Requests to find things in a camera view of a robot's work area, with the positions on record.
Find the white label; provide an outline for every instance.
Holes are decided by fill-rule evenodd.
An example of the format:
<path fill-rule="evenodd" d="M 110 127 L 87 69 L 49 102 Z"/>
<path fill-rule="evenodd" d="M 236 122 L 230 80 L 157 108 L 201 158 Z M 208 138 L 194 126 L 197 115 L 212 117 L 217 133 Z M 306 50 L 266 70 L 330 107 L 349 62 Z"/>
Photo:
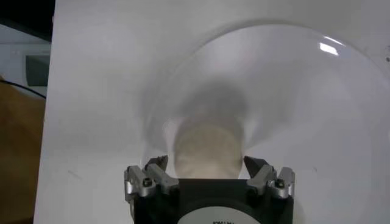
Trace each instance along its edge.
<path fill-rule="evenodd" d="M 205 207 L 185 214 L 177 224 L 260 224 L 251 216 L 228 207 Z"/>

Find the screw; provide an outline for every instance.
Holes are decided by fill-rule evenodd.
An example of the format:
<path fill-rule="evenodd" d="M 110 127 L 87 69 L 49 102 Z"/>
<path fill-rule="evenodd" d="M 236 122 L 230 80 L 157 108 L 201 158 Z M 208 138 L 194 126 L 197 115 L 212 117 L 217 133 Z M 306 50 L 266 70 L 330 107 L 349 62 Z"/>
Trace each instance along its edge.
<path fill-rule="evenodd" d="M 145 179 L 142 181 L 142 185 L 143 185 L 144 187 L 150 187 L 150 186 L 152 185 L 152 183 L 153 183 L 153 181 L 152 181 L 149 177 L 145 178 Z"/>
<path fill-rule="evenodd" d="M 275 181 L 275 187 L 277 188 L 284 188 L 285 187 L 285 182 L 282 179 L 276 179 Z"/>

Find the cable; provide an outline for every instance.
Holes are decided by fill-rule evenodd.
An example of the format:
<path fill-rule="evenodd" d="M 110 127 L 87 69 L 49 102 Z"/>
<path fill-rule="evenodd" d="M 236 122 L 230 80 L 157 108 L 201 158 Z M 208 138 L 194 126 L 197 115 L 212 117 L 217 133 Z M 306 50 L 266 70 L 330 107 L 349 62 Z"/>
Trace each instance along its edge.
<path fill-rule="evenodd" d="M 0 82 L 1 82 L 1 83 L 4 83 L 4 84 L 8 84 L 8 85 L 12 85 L 12 86 L 17 86 L 17 87 L 19 87 L 19 88 L 28 90 L 28 91 L 30 91 L 30 92 L 32 92 L 32 93 L 35 93 L 36 95 L 38 95 L 38 96 L 40 96 L 40 97 L 46 99 L 46 96 L 45 96 L 45 95 L 42 95 L 42 94 L 36 92 L 35 90 L 32 90 L 32 89 L 30 89 L 30 88 L 28 88 L 28 87 L 25 87 L 25 86 L 22 86 L 22 85 L 20 85 L 20 84 L 13 83 L 13 82 L 9 82 L 9 81 L 5 81 L 5 80 L 0 80 Z"/>

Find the metal clamp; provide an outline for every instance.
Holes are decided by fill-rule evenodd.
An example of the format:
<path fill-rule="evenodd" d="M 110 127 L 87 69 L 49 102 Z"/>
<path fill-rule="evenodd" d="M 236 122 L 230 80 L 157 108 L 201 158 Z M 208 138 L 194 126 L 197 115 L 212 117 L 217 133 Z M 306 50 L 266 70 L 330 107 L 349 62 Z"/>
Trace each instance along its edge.
<path fill-rule="evenodd" d="M 295 173 L 289 167 L 283 167 L 276 180 L 270 184 L 272 196 L 279 199 L 294 197 Z"/>
<path fill-rule="evenodd" d="M 156 184 L 153 179 L 147 177 L 138 166 L 129 166 L 124 172 L 124 192 L 127 202 L 137 194 L 140 197 L 153 195 Z"/>
<path fill-rule="evenodd" d="M 257 190 L 258 195 L 263 195 L 265 193 L 267 184 L 269 181 L 274 180 L 276 173 L 274 168 L 268 164 L 263 165 L 257 174 L 246 181 L 247 185 L 254 187 Z"/>
<path fill-rule="evenodd" d="M 156 164 L 149 164 L 145 166 L 145 172 L 161 186 L 163 194 L 168 195 L 172 190 L 179 188 L 178 179 L 170 177 Z"/>

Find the wooden surface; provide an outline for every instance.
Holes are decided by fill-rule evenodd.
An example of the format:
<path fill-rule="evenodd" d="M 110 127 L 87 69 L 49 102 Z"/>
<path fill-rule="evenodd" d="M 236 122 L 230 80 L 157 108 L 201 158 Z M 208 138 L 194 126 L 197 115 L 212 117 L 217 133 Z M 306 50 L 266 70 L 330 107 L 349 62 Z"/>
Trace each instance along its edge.
<path fill-rule="evenodd" d="M 0 83 L 0 223 L 31 223 L 44 100 Z"/>

